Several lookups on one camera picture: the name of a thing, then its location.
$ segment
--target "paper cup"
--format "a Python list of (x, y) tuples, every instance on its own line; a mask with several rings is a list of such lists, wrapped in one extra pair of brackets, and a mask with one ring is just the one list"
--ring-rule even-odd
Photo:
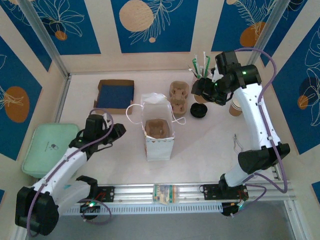
[(235, 97), (232, 98), (229, 113), (234, 117), (238, 117), (242, 114), (240, 103)]

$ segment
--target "cable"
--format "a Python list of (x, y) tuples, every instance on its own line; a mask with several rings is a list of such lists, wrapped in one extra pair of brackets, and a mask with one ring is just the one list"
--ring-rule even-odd
[(265, 186), (260, 186), (260, 185), (254, 185), (254, 184), (246, 184), (246, 186), (248, 187), (254, 187), (254, 188), (262, 188), (264, 189), (263, 193), (258, 196), (255, 200), (253, 200), (252, 202), (250, 202), (244, 209), (239, 210), (237, 213), (235, 214), (231, 214), (232, 217), (238, 215), (239, 213), (242, 213), (244, 210), (246, 210), (248, 207), (250, 207), (253, 203), (257, 202), (259, 199), (261, 199), (267, 192), (267, 188)]
[(96, 144), (98, 142), (100, 142), (101, 140), (105, 139), (112, 131), (112, 129), (114, 128), (114, 119), (113, 117), (111, 116), (111, 114), (107, 111), (107, 110), (104, 110), (102, 108), (94, 108), (90, 111), (89, 115), (96, 111), (96, 110), (99, 110), (99, 111), (103, 111), (105, 112), (109, 118), (110, 118), (110, 121), (111, 121), (111, 125), (110, 125), (110, 128), (109, 128), (109, 131), (102, 137), (100, 137), (99, 139), (95, 140), (95, 141), (92, 141), (82, 147), (80, 147), (79, 149), (77, 149), (76, 151), (74, 151), (73, 153), (71, 153), (69, 156), (67, 156), (66, 160), (63, 160), (53, 171), (52, 173), (47, 177), (47, 179), (45, 179), (45, 182), (39, 187), (39, 190), (36, 192), (36, 194), (34, 195), (33, 199), (32, 199), (32, 202), (31, 202), (31, 205), (30, 205), (30, 208), (29, 208), (29, 211), (28, 211), (28, 215), (27, 215), (27, 219), (26, 219), (26, 231), (27, 231), (27, 234), (29, 237), (31, 238), (34, 238), (36, 236), (38, 236), (39, 233), (36, 233), (35, 235), (32, 235), (31, 234), (31, 229), (30, 229), (30, 222), (31, 222), (31, 215), (32, 215), (32, 210), (34, 209), (34, 206), (35, 206), (35, 203), (37, 201), (37, 198), (39, 196), (39, 194), (41, 193), (41, 191), (44, 189), (44, 187), (48, 184), (48, 182), (50, 181), (50, 179), (56, 174), (56, 172), (63, 166), (63, 164), (65, 164), (70, 158), (72, 158), (74, 155), (76, 155), (77, 153), (79, 153), (81, 150), (93, 145), (93, 144)]
[[(272, 63), (272, 66), (273, 66), (273, 75), (272, 75), (271, 79), (269, 80), (269, 82), (262, 88), (262, 91), (261, 91), (261, 93), (260, 93), (260, 95), (258, 97), (258, 107), (259, 107), (260, 114), (262, 116), (262, 120), (263, 120), (265, 129), (266, 129), (266, 132), (268, 133), (268, 137), (272, 137), (272, 133), (270, 131), (270, 128), (269, 128), (269, 125), (268, 125), (268, 121), (266, 119), (264, 110), (262, 108), (262, 105), (260, 105), (260, 103), (261, 103), (261, 100), (262, 100), (262, 97), (263, 97), (265, 91), (272, 84), (272, 82), (275, 80), (275, 77), (277, 75), (277, 66), (276, 66), (275, 61), (272, 59), (272, 57), (269, 54), (267, 54), (265, 51), (260, 50), (258, 48), (242, 47), (242, 48), (239, 48), (239, 49), (235, 50), (235, 52), (241, 52), (241, 51), (247, 51), (247, 50), (251, 50), (251, 51), (256, 51), (256, 52), (262, 53), (263, 55), (265, 55), (270, 60), (270, 62)], [(288, 181), (287, 181), (287, 176), (286, 176), (286, 173), (285, 173), (285, 168), (284, 168), (284, 165), (282, 163), (282, 159), (280, 157), (280, 154), (279, 154), (279, 151), (278, 151), (278, 149), (276, 147), (275, 142), (273, 141), (273, 139), (270, 139), (270, 142), (271, 142), (272, 148), (273, 148), (273, 150), (275, 152), (275, 155), (276, 155), (276, 157), (278, 159), (278, 162), (279, 162), (279, 165), (280, 165), (280, 170), (281, 170), (281, 175), (282, 175), (282, 179), (283, 179), (284, 189), (281, 189), (275, 182), (273, 182), (268, 177), (266, 177), (266, 176), (264, 176), (264, 175), (262, 175), (260, 173), (256, 173), (256, 175), (266, 179), (269, 183), (271, 183), (273, 186), (275, 186), (276, 189), (278, 189), (281, 193), (285, 194), (288, 191)]]
[(240, 148), (240, 153), (242, 153), (244, 151), (244, 147), (240, 144), (240, 142), (238, 141), (238, 138), (237, 138), (237, 134), (234, 134), (233, 136), (233, 151), (238, 155), (239, 152), (237, 151), (237, 145), (239, 146)]
[(202, 194), (204, 194), (204, 193), (205, 193), (205, 190), (201, 191), (201, 190), (200, 190), (201, 187), (202, 187), (202, 189), (204, 189), (204, 186), (203, 186), (203, 185), (200, 185), (200, 186), (199, 186), (199, 192), (202, 193)]
[(114, 145), (113, 143), (110, 143), (109, 146), (105, 146), (105, 147), (97, 150), (96, 153), (97, 153), (97, 152), (100, 152), (100, 151), (102, 151), (102, 150), (105, 150), (105, 149), (109, 149), (109, 148), (111, 148), (113, 145)]
[(234, 93), (232, 92), (232, 93), (230, 94), (230, 97), (229, 97), (225, 102), (226, 102), (226, 103), (229, 102), (229, 101), (232, 99), (233, 95), (234, 95)]
[(107, 224), (107, 223), (110, 221), (110, 219), (111, 219), (111, 217), (112, 217), (111, 210), (110, 210), (110, 208), (109, 208), (107, 205), (105, 205), (102, 201), (99, 201), (99, 200), (96, 200), (96, 199), (90, 199), (90, 198), (84, 198), (84, 199), (82, 199), (81, 201), (94, 202), (94, 203), (100, 204), (100, 205), (104, 206), (104, 207), (108, 210), (108, 212), (109, 212), (109, 217), (108, 217), (108, 219), (105, 220), (105, 221), (99, 221), (99, 222), (87, 221), (87, 219), (85, 219), (85, 212), (86, 212), (86, 210), (90, 209), (90, 207), (88, 207), (86, 210), (83, 211), (83, 213), (82, 213), (82, 215), (81, 215), (82, 218), (83, 218), (83, 220), (84, 220), (85, 222), (87, 222), (87, 223), (89, 223), (89, 224), (93, 224), (93, 225), (105, 225), (105, 224)]

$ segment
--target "cardboard box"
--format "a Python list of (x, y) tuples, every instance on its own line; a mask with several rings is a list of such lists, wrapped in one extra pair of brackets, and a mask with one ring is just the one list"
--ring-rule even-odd
[(126, 109), (134, 101), (135, 82), (124, 79), (104, 79), (98, 85), (98, 96), (93, 107), (105, 109), (111, 114), (126, 114)]

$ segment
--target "mint green lunch box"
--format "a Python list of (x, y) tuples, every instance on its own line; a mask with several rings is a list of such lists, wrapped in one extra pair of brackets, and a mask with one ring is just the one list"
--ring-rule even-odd
[(34, 178), (43, 178), (64, 156), (78, 132), (78, 126), (70, 123), (39, 125), (23, 160), (22, 171)]

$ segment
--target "white robotic arm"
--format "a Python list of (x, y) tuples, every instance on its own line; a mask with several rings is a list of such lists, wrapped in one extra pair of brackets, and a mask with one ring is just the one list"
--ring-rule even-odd
[[(258, 85), (257, 83), (247, 85), (246, 88), (240, 87), (234, 91), (234, 96), (240, 103), (246, 125), (248, 126), (252, 150), (261, 150), (262, 147), (272, 148), (270, 140), (268, 139), (268, 133), (265, 124), (258, 108), (258, 96), (260, 95), (261, 91), (262, 86)], [(263, 98), (261, 100), (261, 105), (269, 128), (272, 131), (272, 139), (276, 145), (278, 145), (278, 143), (280, 143), (280, 138), (272, 126)], [(240, 165), (237, 164), (225, 174), (225, 180), (229, 187), (235, 187), (242, 184), (243, 181), (249, 177), (249, 175), (251, 174), (243, 171)]]
[(59, 217), (82, 199), (95, 199), (98, 195), (97, 180), (80, 176), (67, 185), (73, 174), (85, 164), (99, 145), (112, 145), (126, 129), (103, 116), (90, 114), (85, 129), (78, 132), (62, 159), (32, 187), (22, 187), (17, 194), (15, 224), (44, 236), (52, 232)]
[[(251, 141), (251, 150), (239, 153), (238, 164), (221, 176), (220, 181), (226, 183), (226, 187), (223, 187), (226, 189), (242, 185), (250, 175), (268, 169), (278, 162), (271, 139), (281, 158), (290, 152), (290, 148), (288, 144), (282, 144), (277, 136), (264, 99), (258, 102), (263, 90), (258, 69), (254, 65), (241, 66), (234, 51), (222, 52), (215, 60), (216, 65), (211, 70), (212, 79), (197, 80), (191, 93), (201, 95), (208, 102), (221, 106), (235, 95), (241, 105)], [(262, 107), (266, 123), (271, 129), (271, 136), (267, 133), (259, 106)]]
[[(59, 216), (79, 200), (88, 197), (90, 193), (91, 186), (87, 182), (77, 180), (72, 185), (67, 185), (72, 175), (87, 162), (87, 154), (82, 151), (79, 151), (67, 160), (67, 157), (77, 150), (78, 148), (76, 147), (68, 148), (55, 167), (32, 186), (34, 187), (33, 190), (37, 192), (42, 184), (45, 184), (41, 193), (50, 193), (55, 205), (58, 206), (57, 210)], [(63, 161), (66, 162), (54, 173), (52, 178), (46, 182), (46, 179), (48, 179), (48, 177), (57, 169), (57, 166), (62, 164)]]

